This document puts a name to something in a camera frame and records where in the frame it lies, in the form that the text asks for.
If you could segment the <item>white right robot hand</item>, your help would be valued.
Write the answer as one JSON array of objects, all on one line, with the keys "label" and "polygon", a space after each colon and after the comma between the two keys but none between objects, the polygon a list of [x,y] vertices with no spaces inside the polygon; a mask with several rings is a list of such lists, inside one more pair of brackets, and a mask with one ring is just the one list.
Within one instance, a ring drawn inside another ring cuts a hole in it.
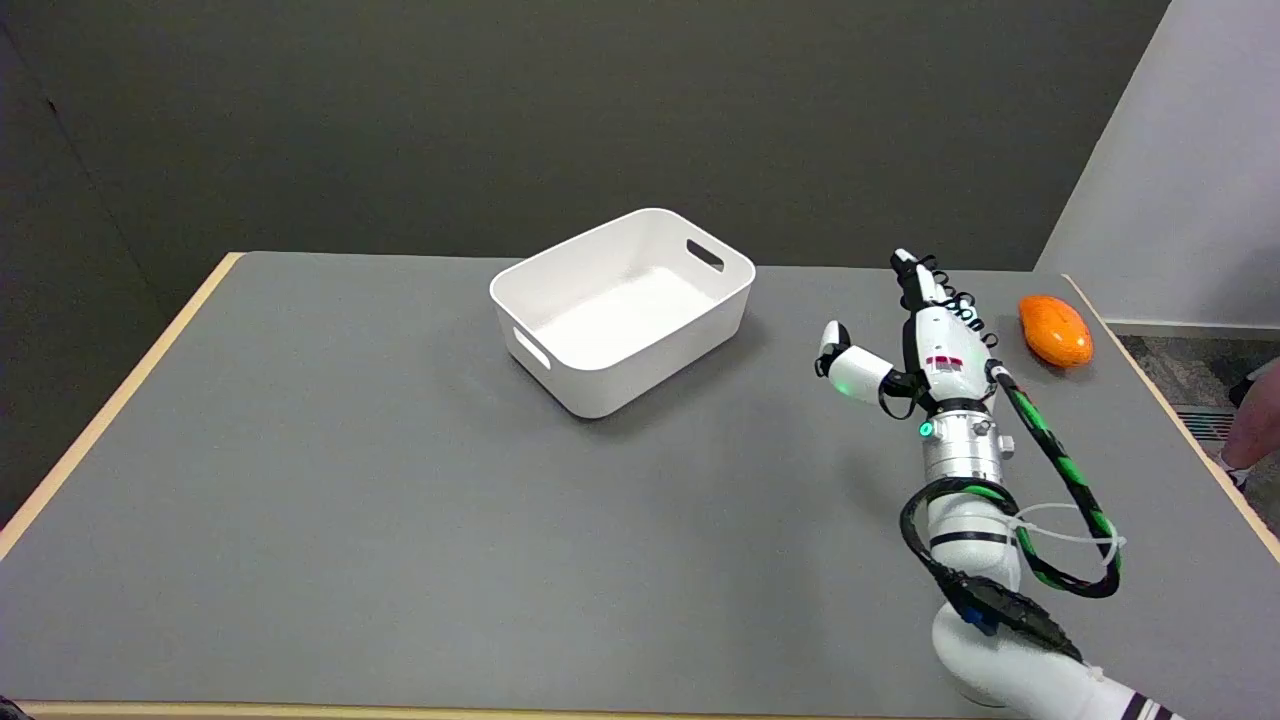
[{"label": "white right robot hand", "polygon": [[916,256],[897,249],[890,259],[896,275],[902,324],[902,364],[895,366],[852,342],[847,327],[829,322],[813,363],[815,375],[841,395],[879,407],[892,416],[890,400],[906,402],[900,419],[922,410],[928,418],[942,413],[988,413],[997,389],[987,374],[998,340],[986,332],[977,302],[955,290],[934,256]]}]

